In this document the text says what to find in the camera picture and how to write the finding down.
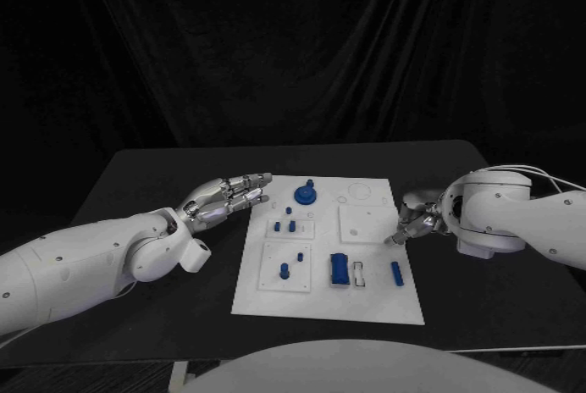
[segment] table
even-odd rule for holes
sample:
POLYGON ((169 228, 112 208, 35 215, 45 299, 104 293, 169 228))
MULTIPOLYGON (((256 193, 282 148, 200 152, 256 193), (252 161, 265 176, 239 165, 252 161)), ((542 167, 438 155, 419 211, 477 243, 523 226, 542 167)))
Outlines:
MULTIPOLYGON (((415 188, 445 188, 485 167, 465 141, 121 151, 72 225, 176 207, 216 177, 272 174, 389 178, 395 202, 415 188)), ((232 315, 249 211, 200 234, 213 256, 131 294, 33 330, 0 350, 0 366, 236 358, 307 340, 370 339, 448 351, 586 346, 586 296, 531 248, 477 259, 455 238, 408 244, 425 326, 232 315)))

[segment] white round surface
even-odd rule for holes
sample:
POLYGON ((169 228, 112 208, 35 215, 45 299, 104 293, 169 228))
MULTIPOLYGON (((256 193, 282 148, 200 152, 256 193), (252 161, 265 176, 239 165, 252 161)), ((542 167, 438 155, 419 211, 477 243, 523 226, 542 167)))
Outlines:
POLYGON ((377 340, 320 340, 255 352, 189 382, 182 393, 203 391, 553 392, 467 357, 377 340))

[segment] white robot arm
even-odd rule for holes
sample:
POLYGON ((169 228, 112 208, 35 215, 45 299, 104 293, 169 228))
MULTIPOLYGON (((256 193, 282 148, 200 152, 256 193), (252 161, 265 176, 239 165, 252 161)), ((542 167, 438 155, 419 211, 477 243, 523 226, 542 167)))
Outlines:
POLYGON ((59 230, 0 256, 0 335, 81 313, 177 263, 197 272, 212 252, 193 234, 268 201, 271 181, 269 173, 213 180, 177 209, 59 230))
POLYGON ((549 259, 586 269, 586 189, 529 166, 500 166, 461 177, 445 192, 405 196, 398 233, 385 241, 438 232, 458 237, 458 251, 488 259, 526 243, 549 259), (546 176, 580 189, 531 199, 531 180, 517 171, 546 176))

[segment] blue object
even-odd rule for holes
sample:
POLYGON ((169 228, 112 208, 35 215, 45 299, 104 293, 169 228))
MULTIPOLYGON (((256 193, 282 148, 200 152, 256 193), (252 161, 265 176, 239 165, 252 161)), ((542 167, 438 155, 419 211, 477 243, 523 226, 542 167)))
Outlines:
POLYGON ((290 278, 290 265, 287 263, 281 264, 281 273, 278 274, 282 280, 290 278))
POLYGON ((331 255, 333 260, 333 285, 349 285, 349 257, 343 253, 331 255))
POLYGON ((398 286, 402 286, 403 285, 403 276, 400 275, 399 263, 392 262, 390 263, 390 268, 393 270, 395 283, 396 283, 398 286))
POLYGON ((310 205, 316 202, 317 200, 317 193, 314 190, 314 180, 308 180, 308 182, 305 183, 304 187, 300 187, 295 190, 295 201, 301 204, 301 205, 310 205))

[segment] white platform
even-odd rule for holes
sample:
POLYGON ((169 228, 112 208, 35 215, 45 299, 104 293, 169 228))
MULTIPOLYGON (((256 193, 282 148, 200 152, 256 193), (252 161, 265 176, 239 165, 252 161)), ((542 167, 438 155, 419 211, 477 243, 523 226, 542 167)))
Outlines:
POLYGON ((232 313, 423 325, 406 249, 382 244, 398 227, 389 181, 274 176, 265 194, 271 200, 251 214, 232 313), (294 191, 308 179, 317 201, 304 206, 294 200, 294 191), (288 232, 292 219, 301 233, 288 232), (281 230, 275 233, 277 220, 281 230), (308 258, 304 255, 298 262, 297 249, 305 247, 308 258), (349 255, 352 285, 344 288, 331 287, 333 253, 349 255), (395 283, 393 261, 400 266, 402 287, 395 283), (363 263, 366 287, 354 285, 354 262, 363 263), (281 263, 290 264, 288 280, 278 275, 281 263))

